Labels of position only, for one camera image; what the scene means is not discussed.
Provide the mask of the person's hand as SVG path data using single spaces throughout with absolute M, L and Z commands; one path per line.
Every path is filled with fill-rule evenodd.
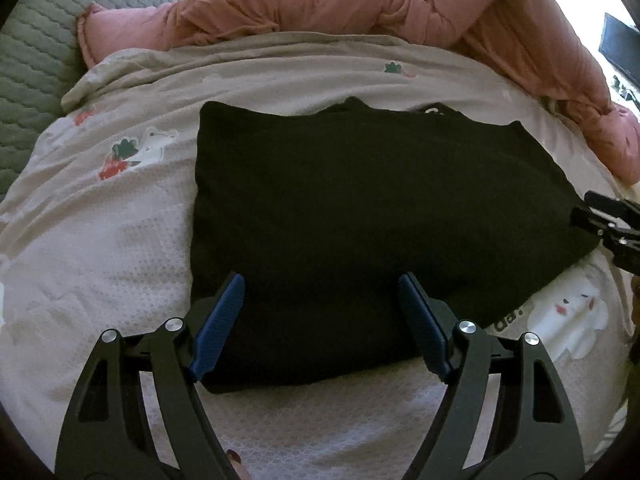
M 226 456 L 233 467 L 235 473 L 238 475 L 240 480 L 250 480 L 250 474 L 247 469 L 242 464 L 242 458 L 239 456 L 235 450 L 231 448 L 226 452 Z

